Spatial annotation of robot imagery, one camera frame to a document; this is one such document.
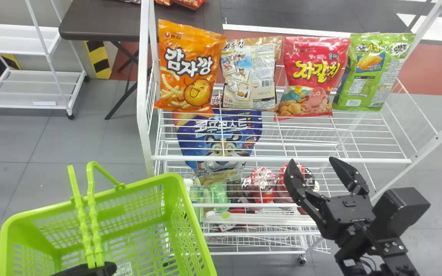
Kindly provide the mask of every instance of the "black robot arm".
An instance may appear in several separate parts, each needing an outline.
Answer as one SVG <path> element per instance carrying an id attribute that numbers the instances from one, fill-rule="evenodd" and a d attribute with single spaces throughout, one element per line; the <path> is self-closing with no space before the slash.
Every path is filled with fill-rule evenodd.
<path id="1" fill-rule="evenodd" d="M 356 168 L 330 157 L 348 195 L 326 197 L 305 185 L 304 176 L 291 159 L 284 184 L 294 202 L 312 217 L 323 238 L 339 246 L 335 260 L 346 276 L 419 276 L 400 235 L 429 208 L 429 202 L 413 187 L 384 192 L 375 206 L 366 181 Z M 383 259 L 381 271 L 370 274 L 361 258 L 365 253 Z"/>

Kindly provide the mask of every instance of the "green shopping basket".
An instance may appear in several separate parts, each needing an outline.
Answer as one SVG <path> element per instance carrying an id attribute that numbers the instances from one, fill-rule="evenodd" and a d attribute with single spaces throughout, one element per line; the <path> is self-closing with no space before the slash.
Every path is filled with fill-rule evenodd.
<path id="1" fill-rule="evenodd" d="M 94 171 L 114 189 L 94 193 Z M 115 262 L 115 276 L 215 276 L 183 179 L 166 173 L 125 185 L 88 163 L 87 196 L 68 166 L 70 201 L 19 213 L 0 234 L 0 276 L 48 276 Z"/>

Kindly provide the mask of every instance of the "orange snack bag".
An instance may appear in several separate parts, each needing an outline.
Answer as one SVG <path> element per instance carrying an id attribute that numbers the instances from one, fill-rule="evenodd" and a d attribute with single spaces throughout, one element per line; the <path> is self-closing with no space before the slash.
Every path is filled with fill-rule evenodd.
<path id="1" fill-rule="evenodd" d="M 155 108 L 213 114 L 211 96 L 226 37 L 158 20 L 161 97 Z"/>

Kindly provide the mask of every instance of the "folding table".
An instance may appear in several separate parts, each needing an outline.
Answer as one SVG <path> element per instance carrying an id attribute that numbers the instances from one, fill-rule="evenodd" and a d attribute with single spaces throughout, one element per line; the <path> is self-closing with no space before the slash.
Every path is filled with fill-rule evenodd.
<path id="1" fill-rule="evenodd" d="M 128 56 L 130 62 L 138 64 L 137 57 L 121 45 L 120 41 L 139 41 L 140 10 L 140 5 L 117 0 L 74 0 L 59 26 L 59 33 L 62 38 L 68 40 L 110 41 Z M 158 19 L 216 33 L 223 32 L 219 0 L 207 0 L 198 10 L 176 4 L 170 7 L 157 5 L 155 13 Z M 130 88 L 126 87 L 124 95 L 105 120 L 114 115 L 136 88 L 137 83 Z"/>

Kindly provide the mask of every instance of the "white wire rack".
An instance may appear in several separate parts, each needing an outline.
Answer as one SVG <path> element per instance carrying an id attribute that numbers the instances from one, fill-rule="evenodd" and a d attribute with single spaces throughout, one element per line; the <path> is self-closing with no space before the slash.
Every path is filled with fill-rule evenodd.
<path id="1" fill-rule="evenodd" d="M 51 2 L 61 21 L 54 0 Z M 39 26 L 30 0 L 25 3 L 34 26 L 0 24 L 0 55 L 45 56 L 50 71 L 12 70 L 0 56 L 6 66 L 0 76 L 0 108 L 66 110 L 68 118 L 73 119 L 79 89 L 89 78 L 71 42 L 81 72 L 56 72 L 52 59 L 61 40 L 58 28 Z"/>
<path id="2" fill-rule="evenodd" d="M 442 0 L 439 0 L 417 31 L 411 51 L 441 12 Z M 228 156 L 224 151 L 222 156 L 184 156 L 175 133 L 173 112 L 155 112 L 153 109 L 159 95 L 160 80 L 153 0 L 142 2 L 140 33 L 139 62 L 144 66 L 139 66 L 138 71 L 137 124 L 149 176 L 175 172 L 184 178 L 193 178 L 195 175 L 185 161 L 242 161 L 246 162 L 242 177 L 262 166 L 278 175 L 281 166 L 293 158 L 312 171 L 319 184 L 318 192 L 338 196 L 348 192 L 328 163 L 328 157 L 335 156 L 361 171 L 372 187 L 371 199 L 375 200 L 442 143 L 442 129 L 436 129 L 431 124 L 414 97 L 397 80 L 381 112 L 335 110 L 332 117 L 288 120 L 274 120 L 273 112 L 263 112 L 262 134 L 249 157 Z M 147 80 L 149 49 L 153 68 Z M 285 73 L 281 65 L 277 65 L 275 76 L 277 93 L 282 93 Z M 221 89 L 222 85 L 217 84 L 214 93 Z M 221 124 L 221 133 L 224 133 L 228 123 L 229 119 Z M 404 169 L 391 181 L 373 179 L 370 167 L 379 168 L 383 164 L 400 164 Z M 262 199 L 264 192 L 259 190 L 251 195 L 254 199 Z M 231 213 L 225 219 L 219 214 L 205 219 L 203 231 L 214 254 L 304 255 L 312 249 L 329 252 L 314 222 L 308 221 L 307 215 L 300 215 L 294 203 L 195 203 L 194 207 L 241 207 L 251 210 L 246 214 Z M 219 224 L 228 222 L 237 227 L 220 231 Z"/>

